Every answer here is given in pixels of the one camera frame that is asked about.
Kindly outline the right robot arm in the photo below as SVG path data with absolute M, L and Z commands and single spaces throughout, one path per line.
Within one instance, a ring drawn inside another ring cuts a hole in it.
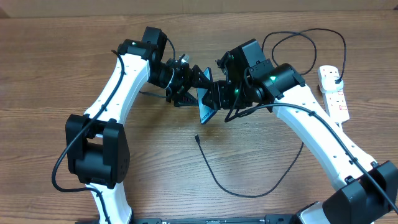
M 335 193 L 314 202 L 287 223 L 372 223 L 397 210 L 397 167 L 382 164 L 358 147 L 327 115 L 303 77 L 289 64 L 273 66 L 258 42 L 250 40 L 217 61 L 225 79 L 214 82 L 205 71 L 197 91 L 200 116 L 227 110 L 227 121 L 267 108 L 309 148 Z

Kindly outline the smartphone with blue screen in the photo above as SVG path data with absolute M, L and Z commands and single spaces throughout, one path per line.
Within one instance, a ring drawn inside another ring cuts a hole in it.
M 216 114 L 216 110 L 210 108 L 203 103 L 205 94 L 209 93 L 212 90 L 212 87 L 213 84 L 210 85 L 209 89 L 197 88 L 200 124 L 206 124 Z

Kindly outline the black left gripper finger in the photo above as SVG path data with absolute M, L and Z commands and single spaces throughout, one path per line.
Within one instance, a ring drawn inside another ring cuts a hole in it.
M 198 65 L 194 65 L 192 68 L 192 87 L 209 89 L 213 85 L 213 82 L 205 76 Z
M 174 107 L 198 106 L 198 100 L 189 92 L 186 92 L 184 94 L 177 93 L 173 97 L 173 101 L 174 101 Z

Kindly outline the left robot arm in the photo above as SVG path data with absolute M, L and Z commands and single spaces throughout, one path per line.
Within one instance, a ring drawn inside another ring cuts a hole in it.
M 142 40 L 126 39 L 115 51 L 116 66 L 99 97 L 83 115 L 72 114 L 65 124 L 68 170 L 91 191 L 98 223 L 134 221 L 123 184 L 130 163 L 124 125 L 144 84 L 164 89 L 166 100 L 176 107 L 197 106 L 188 90 L 211 85 L 211 70 L 189 66 L 184 55 L 162 62 L 169 42 L 155 27 L 146 27 Z

